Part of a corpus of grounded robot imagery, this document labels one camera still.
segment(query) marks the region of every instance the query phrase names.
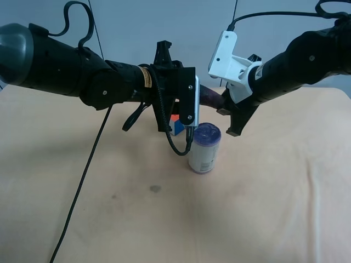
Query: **white container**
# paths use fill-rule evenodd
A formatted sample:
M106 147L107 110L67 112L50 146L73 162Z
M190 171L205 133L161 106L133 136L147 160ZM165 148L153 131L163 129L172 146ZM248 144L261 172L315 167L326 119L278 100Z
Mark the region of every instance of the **white container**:
M221 133L211 123L201 123L194 131L194 140L189 152L189 165L199 174L211 171L216 162Z

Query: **robotic arm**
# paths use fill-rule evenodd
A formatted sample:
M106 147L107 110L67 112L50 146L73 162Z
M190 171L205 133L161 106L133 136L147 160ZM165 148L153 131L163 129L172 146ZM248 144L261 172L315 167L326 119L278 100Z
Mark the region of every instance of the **robotic arm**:
M166 133L177 154L185 155L199 124L199 104L230 115L227 133L238 136L260 104L328 76L351 74L350 15L326 13L320 7L323 2L326 1L317 5L315 16L337 19L334 27L305 32L285 52L264 64L256 55L248 59L234 56L237 35L230 30L234 27L223 31L209 65L210 76L228 83L222 95L200 85L195 68L171 60L168 41L157 43L151 65L102 59L83 46L93 34L94 19L89 7L76 1L65 5L66 26L59 34L34 24L28 28L18 24L0 27L0 79L22 87L76 96L97 110L115 103L139 102L140 106L123 126L125 131L152 105L158 130ZM83 5L89 17L89 31L77 48L50 38L67 32L68 9L73 4ZM171 114L179 114L187 127L184 152L175 148L169 135Z

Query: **table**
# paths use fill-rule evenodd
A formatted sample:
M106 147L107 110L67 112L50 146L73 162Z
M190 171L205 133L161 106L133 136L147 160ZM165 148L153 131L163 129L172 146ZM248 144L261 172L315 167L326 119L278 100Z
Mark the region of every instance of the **table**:
M115 105L59 262L348 262L351 101L302 88L263 104L242 136L222 130L215 169L191 172L152 109ZM106 111L7 86L0 93L0 262L48 262ZM184 133L174 138L185 147Z

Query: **purple lid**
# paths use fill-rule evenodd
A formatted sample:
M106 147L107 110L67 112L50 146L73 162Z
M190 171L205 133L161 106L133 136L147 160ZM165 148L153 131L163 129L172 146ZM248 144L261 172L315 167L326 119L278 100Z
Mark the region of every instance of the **purple lid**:
M194 131L194 141L201 146L213 146L220 141L220 130L212 123L204 122Z

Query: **stain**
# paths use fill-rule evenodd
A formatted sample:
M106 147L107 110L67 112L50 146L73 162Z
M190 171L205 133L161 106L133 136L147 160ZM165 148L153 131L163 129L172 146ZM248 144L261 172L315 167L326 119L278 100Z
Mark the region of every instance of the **stain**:
M152 185L150 186L150 191L154 193L158 193L161 191L161 187L159 185Z

